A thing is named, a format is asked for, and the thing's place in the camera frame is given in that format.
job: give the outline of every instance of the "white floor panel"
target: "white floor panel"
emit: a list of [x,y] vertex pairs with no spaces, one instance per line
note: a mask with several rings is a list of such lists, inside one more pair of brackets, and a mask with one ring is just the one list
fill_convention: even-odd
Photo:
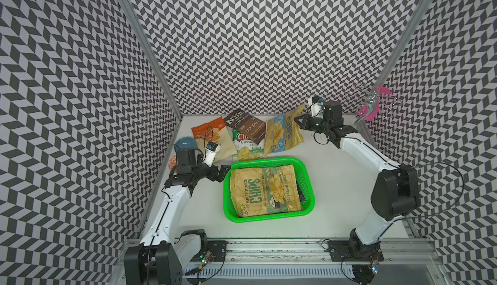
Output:
[[[191,128],[214,120],[214,116],[186,116],[178,131],[179,139],[192,136]],[[258,116],[268,120],[273,116]],[[345,123],[352,124],[354,116],[345,115]],[[316,206],[313,211],[301,217],[279,220],[264,220],[234,223],[223,212],[223,184],[202,179],[193,191],[193,196],[180,221],[177,237],[190,229],[205,229],[209,238],[319,238],[348,237],[371,208],[370,195],[375,178],[349,154],[332,143],[319,145],[313,139],[313,132],[302,131],[304,143],[270,157],[296,157],[306,165],[312,183]],[[232,163],[231,157],[217,162]],[[163,185],[169,172],[161,181]],[[153,199],[154,205],[146,229],[155,218],[164,194],[160,191]],[[401,221],[396,222],[384,237],[407,238]]]

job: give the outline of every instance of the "chevron pattern wall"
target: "chevron pattern wall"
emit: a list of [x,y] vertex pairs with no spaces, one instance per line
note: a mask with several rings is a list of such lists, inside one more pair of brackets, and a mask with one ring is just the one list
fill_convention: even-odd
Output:
[[131,1],[184,114],[281,113],[314,94],[344,100],[374,83],[419,2]]
[[115,0],[0,4],[0,283],[104,284],[176,120]]
[[[434,0],[387,87],[404,101],[374,136],[388,156],[413,164],[453,163],[466,180],[460,204],[415,220],[456,284],[497,279],[497,0]],[[422,169],[418,215],[447,209],[461,190],[457,173]]]

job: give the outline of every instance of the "orange sticker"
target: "orange sticker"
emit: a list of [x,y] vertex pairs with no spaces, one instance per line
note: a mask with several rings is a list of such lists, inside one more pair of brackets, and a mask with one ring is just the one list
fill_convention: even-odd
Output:
[[171,160],[169,161],[169,170],[172,170],[172,168],[177,164],[176,156],[172,157]]

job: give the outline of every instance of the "metal frame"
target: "metal frame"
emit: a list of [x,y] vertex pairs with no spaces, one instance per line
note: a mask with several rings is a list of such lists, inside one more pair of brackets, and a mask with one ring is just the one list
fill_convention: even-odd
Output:
[[[231,270],[231,275],[219,277],[233,278],[254,278],[270,279],[274,276],[261,277],[254,275],[233,274],[234,268],[237,270],[251,269],[259,267],[261,269],[286,269],[293,268],[317,268],[317,269],[337,269],[339,262],[332,262],[330,255],[321,246],[325,238],[225,238],[227,241],[226,263],[224,268]],[[331,238],[331,240],[344,240],[343,238]],[[110,285],[124,285],[124,265],[123,257],[127,248],[136,246],[140,243],[139,239],[127,240],[120,253],[120,257],[114,266],[112,276],[109,280]],[[448,277],[435,248],[426,238],[385,238],[381,241],[381,250],[385,258],[380,263],[382,265],[426,265],[435,285],[451,285]],[[213,271],[220,267],[221,263],[215,263]],[[369,262],[346,262],[343,268],[346,273],[352,265],[368,265]],[[328,277],[345,277],[343,275],[334,275]]]
[[167,167],[169,163],[169,157],[171,156],[171,152],[174,150],[174,142],[176,142],[176,137],[178,136],[178,131],[179,127],[181,126],[181,122],[183,121],[183,118],[179,119],[176,128],[174,129],[174,132],[172,133],[171,140],[169,141],[169,144],[167,145],[166,153],[164,156],[164,159],[162,161],[162,164],[160,166],[160,169],[158,171],[158,174],[156,176],[156,180],[154,182],[154,185],[152,186],[152,190],[150,191],[149,199],[147,200],[147,205],[145,207],[145,212],[143,213],[142,219],[140,219],[140,223],[138,224],[138,228],[140,228],[140,231],[138,233],[138,237],[142,238],[144,233],[146,232],[145,230],[145,225],[147,223],[147,220],[149,219],[150,213],[152,212],[152,206],[154,205],[154,198],[157,196],[157,192],[162,186],[161,181],[164,177],[164,174],[166,171],[169,170]]
[[421,24],[421,21],[423,20],[426,11],[428,11],[428,8],[432,3],[433,0],[419,1],[418,5],[414,9],[413,15],[411,16],[409,21],[407,21],[406,28],[401,33],[401,36],[397,41],[397,44],[392,50],[392,53],[390,54],[385,66],[383,67],[380,75],[378,76],[378,79],[376,79],[376,82],[372,90],[376,89],[376,87],[383,86],[385,82],[387,82],[387,79],[388,77],[390,77],[390,73],[394,69],[395,64],[397,64],[397,61],[399,61],[402,53],[404,52],[404,49],[411,40],[411,37],[413,36],[418,26]]
[[117,0],[117,2],[121,5],[121,9],[122,9],[124,15],[126,15],[126,18],[128,19],[128,22],[131,25],[131,28],[133,28],[133,31],[135,32],[135,35],[136,35],[136,40],[140,43],[140,46],[142,47],[142,50],[145,54],[145,57],[149,61],[150,67],[154,71],[155,76],[157,78],[157,81],[159,82],[160,86],[162,87],[164,95],[168,99],[169,104],[171,105],[174,114],[176,115],[176,117],[181,119],[182,114],[181,114],[181,111],[178,107],[176,99],[174,98],[174,96],[171,93],[169,85],[167,84],[167,79],[164,76],[164,72],[162,72],[162,70],[158,64],[155,53],[152,51],[152,46],[150,45],[150,42],[147,39],[145,31],[144,31],[142,25],[140,24],[138,17],[136,16],[136,12],[133,9],[133,6],[131,5],[130,0]]

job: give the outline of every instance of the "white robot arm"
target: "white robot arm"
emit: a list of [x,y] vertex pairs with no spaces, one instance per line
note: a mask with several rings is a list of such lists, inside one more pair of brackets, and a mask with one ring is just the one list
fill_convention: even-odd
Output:
[[193,148],[176,152],[177,165],[171,169],[163,191],[164,201],[148,232],[140,244],[130,247],[124,255],[127,284],[143,284],[149,274],[157,276],[158,284],[180,284],[183,270],[197,254],[208,254],[207,237],[204,230],[183,232],[174,244],[176,230],[183,210],[190,201],[193,189],[204,177],[221,182],[231,169],[229,165],[217,166],[212,162],[220,146],[209,142],[205,156],[195,161]]
[[366,260],[379,250],[383,233],[397,220],[420,205],[416,170],[388,159],[370,145],[355,128],[345,126],[340,102],[309,99],[310,114],[295,118],[301,129],[326,134],[336,147],[354,157],[376,183],[372,209],[361,225],[350,233],[348,256]]

